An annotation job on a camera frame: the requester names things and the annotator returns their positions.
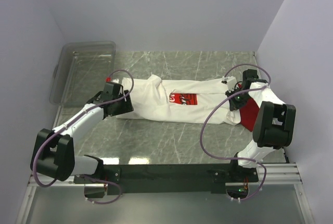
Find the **white Coca-Cola t-shirt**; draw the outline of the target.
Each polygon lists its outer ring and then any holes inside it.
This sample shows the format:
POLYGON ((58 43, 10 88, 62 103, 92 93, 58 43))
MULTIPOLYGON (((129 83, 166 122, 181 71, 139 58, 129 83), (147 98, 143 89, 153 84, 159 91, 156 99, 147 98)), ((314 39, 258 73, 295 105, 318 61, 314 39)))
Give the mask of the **white Coca-Cola t-shirt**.
POLYGON ((121 84, 131 91, 134 111, 119 117, 204 123, 210 112, 226 99, 226 86, 221 81, 163 80, 154 74, 146 80, 123 78, 121 84))

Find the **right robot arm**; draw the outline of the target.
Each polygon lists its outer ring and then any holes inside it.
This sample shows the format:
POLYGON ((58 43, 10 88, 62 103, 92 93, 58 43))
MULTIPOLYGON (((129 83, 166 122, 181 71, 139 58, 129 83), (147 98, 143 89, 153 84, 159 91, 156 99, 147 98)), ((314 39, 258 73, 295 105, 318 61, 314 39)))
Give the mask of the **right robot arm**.
POLYGON ((252 140, 235 155, 238 160, 228 169, 230 179, 239 182, 247 175, 246 169, 255 168, 266 155, 290 145, 296 108, 279 99, 254 69, 245 70, 242 80, 225 94, 230 111, 238 111, 240 123, 252 132, 252 140))

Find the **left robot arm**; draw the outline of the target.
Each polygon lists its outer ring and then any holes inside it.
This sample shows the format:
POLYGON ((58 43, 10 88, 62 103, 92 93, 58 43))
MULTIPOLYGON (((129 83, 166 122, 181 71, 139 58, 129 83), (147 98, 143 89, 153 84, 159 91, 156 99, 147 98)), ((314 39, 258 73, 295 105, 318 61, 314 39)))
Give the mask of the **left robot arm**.
POLYGON ((105 118, 132 112, 130 92, 119 83, 106 82, 104 89, 65 123, 51 130, 42 129, 37 134, 30 164, 33 175, 42 174, 54 181, 86 176, 91 183, 99 183, 105 176, 103 160, 76 156, 74 144, 105 118))

